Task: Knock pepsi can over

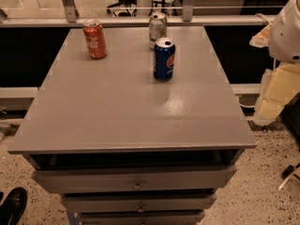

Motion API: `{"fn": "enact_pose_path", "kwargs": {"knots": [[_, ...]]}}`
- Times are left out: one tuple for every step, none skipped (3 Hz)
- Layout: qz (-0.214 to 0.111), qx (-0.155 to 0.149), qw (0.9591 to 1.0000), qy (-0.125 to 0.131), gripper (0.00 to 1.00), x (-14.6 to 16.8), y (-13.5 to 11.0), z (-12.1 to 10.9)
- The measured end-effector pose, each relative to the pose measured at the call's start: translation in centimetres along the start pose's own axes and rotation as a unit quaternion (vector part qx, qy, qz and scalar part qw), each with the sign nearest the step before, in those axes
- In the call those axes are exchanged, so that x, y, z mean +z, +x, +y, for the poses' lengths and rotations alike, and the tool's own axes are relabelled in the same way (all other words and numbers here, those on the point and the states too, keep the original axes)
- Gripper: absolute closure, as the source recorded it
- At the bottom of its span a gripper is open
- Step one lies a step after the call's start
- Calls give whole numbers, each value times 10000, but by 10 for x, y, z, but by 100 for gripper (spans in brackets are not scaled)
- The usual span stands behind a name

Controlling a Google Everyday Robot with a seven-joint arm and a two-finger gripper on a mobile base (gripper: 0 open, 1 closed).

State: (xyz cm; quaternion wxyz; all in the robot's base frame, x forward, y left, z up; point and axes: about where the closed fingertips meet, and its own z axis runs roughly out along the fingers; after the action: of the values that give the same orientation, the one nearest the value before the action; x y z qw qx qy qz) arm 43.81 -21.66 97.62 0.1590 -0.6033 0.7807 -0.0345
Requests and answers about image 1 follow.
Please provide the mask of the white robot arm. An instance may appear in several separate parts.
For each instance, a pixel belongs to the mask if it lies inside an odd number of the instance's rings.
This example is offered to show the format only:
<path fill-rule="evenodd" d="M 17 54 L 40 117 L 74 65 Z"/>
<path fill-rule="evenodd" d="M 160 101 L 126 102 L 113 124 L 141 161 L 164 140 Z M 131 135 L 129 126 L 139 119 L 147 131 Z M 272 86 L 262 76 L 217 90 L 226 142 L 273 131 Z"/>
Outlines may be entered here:
<path fill-rule="evenodd" d="M 249 42 L 253 47 L 267 47 L 278 67 L 262 75 L 253 122 L 268 126 L 284 107 L 300 93 L 300 0 L 289 0 L 276 18 Z"/>

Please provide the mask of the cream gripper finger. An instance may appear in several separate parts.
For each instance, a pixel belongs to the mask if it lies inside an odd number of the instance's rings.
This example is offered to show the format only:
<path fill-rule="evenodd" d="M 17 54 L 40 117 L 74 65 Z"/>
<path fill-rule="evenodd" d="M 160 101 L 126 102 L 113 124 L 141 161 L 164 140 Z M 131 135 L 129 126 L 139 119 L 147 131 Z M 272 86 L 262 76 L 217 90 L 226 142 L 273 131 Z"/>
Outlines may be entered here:
<path fill-rule="evenodd" d="M 251 38 L 249 44 L 257 48 L 267 47 L 269 44 L 270 28 L 270 24 L 266 25 L 259 33 Z"/>
<path fill-rule="evenodd" d="M 267 69 L 262 75 L 253 122 L 258 126 L 273 123 L 299 92 L 299 64 L 280 63 L 275 70 Z"/>

